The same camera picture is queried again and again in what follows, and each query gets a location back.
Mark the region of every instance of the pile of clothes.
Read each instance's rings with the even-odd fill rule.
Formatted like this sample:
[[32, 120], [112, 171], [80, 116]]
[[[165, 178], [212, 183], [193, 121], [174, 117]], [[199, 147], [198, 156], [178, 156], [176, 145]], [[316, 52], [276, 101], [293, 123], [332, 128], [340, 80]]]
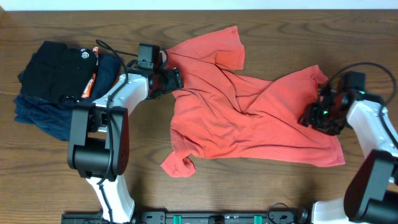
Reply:
[[45, 41], [18, 76], [22, 83], [15, 121], [34, 124], [47, 134], [69, 141], [72, 109], [81, 101], [105, 95], [119, 74], [120, 61], [98, 54], [98, 48], [69, 49]]

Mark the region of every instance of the green object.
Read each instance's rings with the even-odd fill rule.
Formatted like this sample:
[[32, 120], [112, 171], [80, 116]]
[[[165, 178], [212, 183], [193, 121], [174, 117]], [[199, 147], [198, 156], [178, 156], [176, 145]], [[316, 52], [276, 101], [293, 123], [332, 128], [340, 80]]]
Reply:
[[182, 223], [181, 215], [174, 215], [173, 216], [173, 224], [181, 224], [181, 223]]
[[255, 215], [254, 216], [254, 224], [262, 224], [262, 216]]

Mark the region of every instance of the white wall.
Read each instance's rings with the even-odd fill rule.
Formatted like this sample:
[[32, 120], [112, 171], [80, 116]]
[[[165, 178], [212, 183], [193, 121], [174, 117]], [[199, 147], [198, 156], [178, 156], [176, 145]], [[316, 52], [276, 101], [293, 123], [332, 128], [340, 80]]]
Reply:
[[398, 9], [398, 0], [0, 0], [6, 11]]

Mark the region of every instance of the black camera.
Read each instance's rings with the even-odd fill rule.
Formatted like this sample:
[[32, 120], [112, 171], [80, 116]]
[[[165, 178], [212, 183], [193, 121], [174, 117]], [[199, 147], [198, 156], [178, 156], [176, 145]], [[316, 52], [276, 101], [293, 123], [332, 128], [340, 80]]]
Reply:
[[157, 45], [139, 44], [138, 59], [128, 63], [129, 72], [148, 78], [147, 99], [159, 98], [162, 94], [183, 88], [183, 80], [178, 68], [165, 69], [169, 55]]

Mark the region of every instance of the folded garment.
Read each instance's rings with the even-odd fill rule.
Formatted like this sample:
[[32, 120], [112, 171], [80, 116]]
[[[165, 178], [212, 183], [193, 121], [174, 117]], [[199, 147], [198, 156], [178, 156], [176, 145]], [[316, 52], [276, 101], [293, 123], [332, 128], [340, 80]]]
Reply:
[[207, 159], [250, 157], [301, 162], [320, 167], [344, 164], [336, 136], [298, 123], [306, 105], [327, 81], [318, 66], [275, 82], [235, 75], [244, 46], [237, 27], [196, 37], [168, 50], [169, 65], [178, 67], [184, 88], [171, 122], [174, 152], [162, 163], [172, 177], [195, 172], [190, 154]]
[[[120, 62], [110, 55], [98, 55], [98, 74], [91, 91], [91, 96], [81, 102], [92, 102], [105, 95], [112, 87], [120, 69]], [[69, 141], [72, 109], [76, 103], [66, 101], [51, 103], [35, 96], [18, 95], [14, 100], [17, 105], [15, 121], [35, 124], [47, 134]]]
[[97, 60], [92, 50], [45, 41], [26, 66], [21, 93], [53, 103], [79, 100], [96, 73]]

